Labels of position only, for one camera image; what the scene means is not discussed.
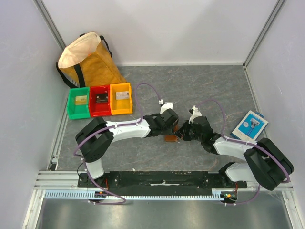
blue box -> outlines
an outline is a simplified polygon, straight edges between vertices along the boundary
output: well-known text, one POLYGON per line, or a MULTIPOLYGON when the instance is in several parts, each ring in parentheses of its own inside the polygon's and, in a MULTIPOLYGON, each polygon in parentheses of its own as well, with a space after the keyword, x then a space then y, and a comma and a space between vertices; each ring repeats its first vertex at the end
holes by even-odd
POLYGON ((231 136, 244 141, 253 141, 257 139, 267 125, 268 121, 263 117, 249 111, 232 131, 231 136))

white connector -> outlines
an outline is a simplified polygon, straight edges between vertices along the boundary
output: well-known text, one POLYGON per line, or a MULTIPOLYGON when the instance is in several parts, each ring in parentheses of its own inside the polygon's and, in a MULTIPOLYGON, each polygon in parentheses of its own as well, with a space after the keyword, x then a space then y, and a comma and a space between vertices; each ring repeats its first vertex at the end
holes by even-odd
POLYGON ((193 106, 192 110, 193 110, 193 115, 190 117, 189 123, 193 123, 193 120, 195 118, 202 116, 202 114, 198 110, 197 106, 193 106))

orange bin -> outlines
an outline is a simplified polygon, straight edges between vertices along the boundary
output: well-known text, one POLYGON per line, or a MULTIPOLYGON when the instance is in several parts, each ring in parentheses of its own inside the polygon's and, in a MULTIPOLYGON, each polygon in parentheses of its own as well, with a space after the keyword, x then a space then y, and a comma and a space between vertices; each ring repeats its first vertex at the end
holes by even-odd
POLYGON ((132 87, 130 83, 110 84, 110 109, 112 115, 132 114, 132 87), (117 92, 128 92, 129 98, 118 100, 117 92))

green bin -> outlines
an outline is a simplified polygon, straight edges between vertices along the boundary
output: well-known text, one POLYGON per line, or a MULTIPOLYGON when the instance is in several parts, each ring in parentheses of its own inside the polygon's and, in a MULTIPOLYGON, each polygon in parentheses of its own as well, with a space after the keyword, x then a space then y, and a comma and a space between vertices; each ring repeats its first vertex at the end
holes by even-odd
POLYGON ((74 119, 90 118, 88 101, 89 101, 89 87, 70 89, 68 101, 67 101, 67 113, 69 119, 74 120, 74 119), (76 105, 75 98, 77 96, 84 96, 84 95, 87 96, 86 104, 76 105))

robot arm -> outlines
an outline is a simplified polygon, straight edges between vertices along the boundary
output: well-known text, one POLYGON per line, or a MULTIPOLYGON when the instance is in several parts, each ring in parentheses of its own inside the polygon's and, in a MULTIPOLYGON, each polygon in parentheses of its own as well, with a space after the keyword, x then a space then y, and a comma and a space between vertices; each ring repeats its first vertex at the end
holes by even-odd
POLYGON ((87 169, 93 179, 97 179, 104 174, 102 167, 102 156, 111 143, 119 140, 134 137, 151 137, 158 135, 173 134, 173 129, 178 123, 178 115, 173 110, 172 103, 165 103, 161 106, 159 114, 146 115, 139 123, 140 119, 127 122, 109 122, 103 118, 94 118, 77 135, 76 141, 80 144, 92 133, 108 126, 115 126, 101 132, 99 137, 90 138, 80 149, 85 159, 87 169), (135 125, 119 126, 121 124, 136 123, 135 125))
MULTIPOLYGON (((244 163, 241 164, 231 162, 220 170, 228 181, 257 181, 264 188, 274 190, 285 180, 283 171, 264 152, 252 146, 223 139, 220 134, 213 131, 207 118, 202 116, 197 107, 193 106, 190 113, 192 114, 191 118, 175 132, 177 137, 185 141, 198 140, 208 152, 234 156, 244 160, 244 163)), ((271 153, 288 174, 294 171, 291 162, 270 139, 263 138, 255 143, 271 153)))

